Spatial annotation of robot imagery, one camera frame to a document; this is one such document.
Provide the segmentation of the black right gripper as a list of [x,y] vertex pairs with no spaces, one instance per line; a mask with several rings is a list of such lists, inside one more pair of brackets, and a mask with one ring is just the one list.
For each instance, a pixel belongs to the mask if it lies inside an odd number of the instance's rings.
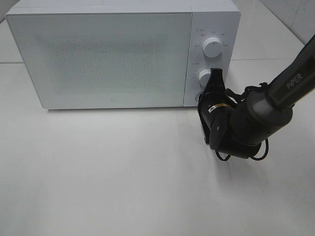
[[230,113],[237,104],[225,94],[222,69],[211,68],[210,72],[210,78],[197,106],[205,143],[237,145],[228,124]]

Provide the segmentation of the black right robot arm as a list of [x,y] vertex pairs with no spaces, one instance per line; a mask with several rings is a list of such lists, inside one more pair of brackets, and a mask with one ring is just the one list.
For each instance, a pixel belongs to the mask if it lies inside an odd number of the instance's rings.
[[315,39],[271,83],[247,86],[242,94],[225,87],[222,69],[210,72],[197,105],[205,143],[221,161],[263,160],[268,138],[291,121],[293,106],[315,89]]

